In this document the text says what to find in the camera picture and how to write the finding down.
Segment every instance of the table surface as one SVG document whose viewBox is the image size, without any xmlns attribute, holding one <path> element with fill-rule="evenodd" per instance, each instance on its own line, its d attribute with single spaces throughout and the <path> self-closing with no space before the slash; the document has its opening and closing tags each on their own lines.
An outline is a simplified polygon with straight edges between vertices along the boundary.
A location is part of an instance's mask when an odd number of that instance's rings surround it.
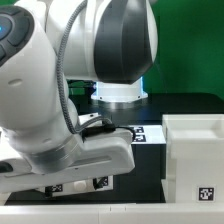
<svg viewBox="0 0 224 224">
<path fill-rule="evenodd" d="M 152 94 L 145 105 L 127 110 L 93 106 L 86 96 L 72 97 L 79 115 L 100 113 L 116 125 L 158 125 L 163 114 L 222 114 L 224 101 L 212 94 Z M 136 168 L 114 177 L 114 190 L 46 199 L 35 190 L 13 193 L 6 205 L 164 203 L 165 145 L 133 145 Z"/>
</svg>

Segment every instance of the black cable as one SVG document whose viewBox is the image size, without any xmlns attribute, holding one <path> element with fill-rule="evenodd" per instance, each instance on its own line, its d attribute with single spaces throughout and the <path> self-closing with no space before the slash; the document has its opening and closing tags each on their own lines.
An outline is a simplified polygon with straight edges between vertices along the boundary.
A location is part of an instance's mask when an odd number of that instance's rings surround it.
<svg viewBox="0 0 224 224">
<path fill-rule="evenodd" d="M 77 82 L 68 83 L 69 84 L 68 87 L 70 89 L 73 89 L 73 88 L 93 88 L 94 87 L 94 83 L 90 83 L 90 82 L 89 83 L 84 82 L 82 85 L 76 85 L 76 86 L 72 85 L 74 83 L 77 83 Z"/>
<path fill-rule="evenodd" d="M 71 85 L 71 84 L 77 83 L 77 82 L 81 82 L 81 81 L 79 81 L 79 80 L 68 80 L 67 81 L 68 85 Z"/>
<path fill-rule="evenodd" d="M 60 99 L 60 103 L 61 103 L 61 108 L 62 108 L 62 112 L 64 115 L 64 119 L 66 122 L 66 125 L 68 127 L 68 130 L 72 133 L 72 134 L 77 134 L 79 132 L 82 131 L 82 128 L 85 127 L 74 127 L 73 123 L 72 123 L 72 119 L 70 117 L 69 114 L 69 110 L 68 110 L 68 105 L 67 105 L 67 99 L 65 96 L 65 91 L 64 91 L 64 83 L 63 83 L 63 75 L 64 75 L 64 56 L 65 56 L 65 50 L 66 50 L 66 46 L 67 46 L 67 42 L 69 39 L 69 35 L 72 29 L 72 26 L 76 20 L 76 18 L 79 16 L 79 14 L 82 12 L 82 10 L 84 10 L 87 7 L 87 3 L 88 0 L 83 0 L 80 5 L 78 5 L 78 7 L 76 8 L 76 10 L 73 12 L 73 14 L 71 15 L 62 40 L 61 40 L 61 44 L 59 47 L 59 51 L 58 51 L 58 59 L 57 59 L 57 63 L 56 63 L 56 73 L 57 73 L 57 84 L 58 84 L 58 92 L 59 92 L 59 99 Z"/>
<path fill-rule="evenodd" d="M 130 128 L 130 127 L 123 127 L 123 126 L 117 126 L 116 128 L 122 128 L 122 129 L 129 130 L 129 131 L 132 133 L 132 141 L 133 141 L 133 142 L 135 141 L 136 133 L 135 133 L 135 131 L 134 131 L 133 128 Z"/>
</svg>

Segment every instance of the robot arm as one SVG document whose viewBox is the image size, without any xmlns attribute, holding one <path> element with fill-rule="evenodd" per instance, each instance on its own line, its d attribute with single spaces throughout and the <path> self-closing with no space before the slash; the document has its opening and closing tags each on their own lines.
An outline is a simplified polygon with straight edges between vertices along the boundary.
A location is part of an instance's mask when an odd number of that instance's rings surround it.
<svg viewBox="0 0 224 224">
<path fill-rule="evenodd" d="M 67 0 L 64 4 L 55 0 L 48 13 L 47 7 L 38 3 L 41 10 L 34 10 L 33 14 L 32 4 L 26 7 L 26 2 L 17 3 L 23 7 L 0 8 L 0 126 L 10 145 L 8 149 L 0 148 L 0 192 L 130 172 L 134 160 L 128 130 L 83 139 L 78 132 L 71 134 L 64 120 L 56 55 L 66 24 L 82 1 Z M 146 11 L 144 18 L 133 25 L 136 10 Z M 133 32 L 140 21 L 148 24 L 153 18 L 150 10 L 145 0 L 88 1 L 68 39 L 65 76 L 113 83 L 136 81 L 155 57 L 150 26 L 143 26 L 139 37 Z M 135 64 L 131 47 L 141 59 Z M 63 79 L 71 123 L 79 127 L 79 117 L 68 99 Z"/>
</svg>

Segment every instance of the green wall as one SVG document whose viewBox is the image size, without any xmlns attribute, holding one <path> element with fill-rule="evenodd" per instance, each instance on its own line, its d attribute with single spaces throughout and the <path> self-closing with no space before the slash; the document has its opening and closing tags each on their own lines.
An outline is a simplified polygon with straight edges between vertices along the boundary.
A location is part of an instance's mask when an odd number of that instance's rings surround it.
<svg viewBox="0 0 224 224">
<path fill-rule="evenodd" d="M 144 77 L 145 90 L 206 92 L 224 99 L 224 0 L 158 0 L 153 11 L 159 51 L 157 66 Z"/>
</svg>

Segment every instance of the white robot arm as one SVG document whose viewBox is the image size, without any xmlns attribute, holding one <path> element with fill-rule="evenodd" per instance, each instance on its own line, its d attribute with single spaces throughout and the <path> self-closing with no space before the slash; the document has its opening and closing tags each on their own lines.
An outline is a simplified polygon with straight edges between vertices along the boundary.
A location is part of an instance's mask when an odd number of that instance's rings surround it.
<svg viewBox="0 0 224 224">
<path fill-rule="evenodd" d="M 102 117 L 81 125 L 65 77 L 131 84 L 151 67 L 156 49 L 148 0 L 54 0 L 49 8 L 22 0 L 0 7 L 0 126 L 11 146 L 0 148 L 0 192 L 130 172 L 131 132 Z M 80 134 L 99 120 L 106 123 L 102 133 Z"/>
</svg>

